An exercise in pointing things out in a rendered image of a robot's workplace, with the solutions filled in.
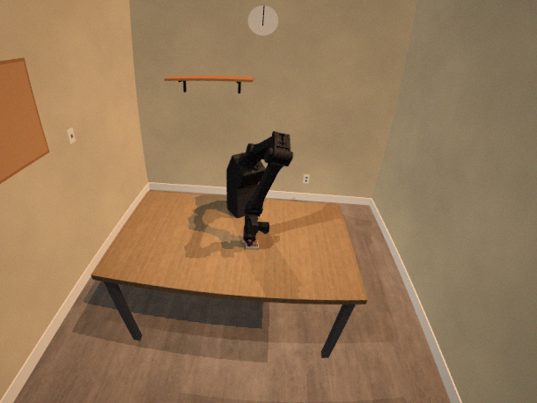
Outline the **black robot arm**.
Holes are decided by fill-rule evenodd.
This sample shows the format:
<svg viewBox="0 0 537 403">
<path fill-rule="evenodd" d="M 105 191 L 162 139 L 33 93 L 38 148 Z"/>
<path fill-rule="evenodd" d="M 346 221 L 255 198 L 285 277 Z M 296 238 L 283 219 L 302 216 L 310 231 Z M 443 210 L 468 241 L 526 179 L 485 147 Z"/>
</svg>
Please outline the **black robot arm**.
<svg viewBox="0 0 537 403">
<path fill-rule="evenodd" d="M 254 145 L 253 143 L 249 144 Z M 246 205 L 245 224 L 250 235 L 256 235 L 258 231 L 267 234 L 269 232 L 269 222 L 258 222 L 257 220 L 258 216 L 260 216 L 263 211 L 262 206 L 264 199 L 271 188 L 276 175 L 284 166 L 289 166 L 293 158 L 290 135 L 273 131 L 272 136 L 261 143 L 257 143 L 255 146 L 249 146 L 249 144 L 246 147 L 246 155 L 242 153 L 240 156 L 239 165 L 256 171 L 259 169 L 260 161 L 262 159 L 264 159 L 265 163 L 268 163 L 268 165 L 261 177 L 258 187 Z M 263 155 L 262 152 L 266 153 L 264 154 L 265 156 L 254 155 Z"/>
</svg>

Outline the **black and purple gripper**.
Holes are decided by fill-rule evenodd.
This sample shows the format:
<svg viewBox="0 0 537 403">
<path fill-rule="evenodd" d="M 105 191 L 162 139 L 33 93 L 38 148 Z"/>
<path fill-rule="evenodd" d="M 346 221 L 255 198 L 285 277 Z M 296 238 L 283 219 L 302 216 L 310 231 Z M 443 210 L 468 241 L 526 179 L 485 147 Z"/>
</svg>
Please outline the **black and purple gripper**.
<svg viewBox="0 0 537 403">
<path fill-rule="evenodd" d="M 244 238 L 243 239 L 246 241 L 248 246 L 251 246 L 251 244 L 255 241 L 255 239 L 252 239 L 252 238 L 255 238 L 255 235 L 249 235 L 247 232 L 246 225 L 244 225 Z M 250 244 L 248 244 L 247 239 L 252 239 Z"/>
</svg>

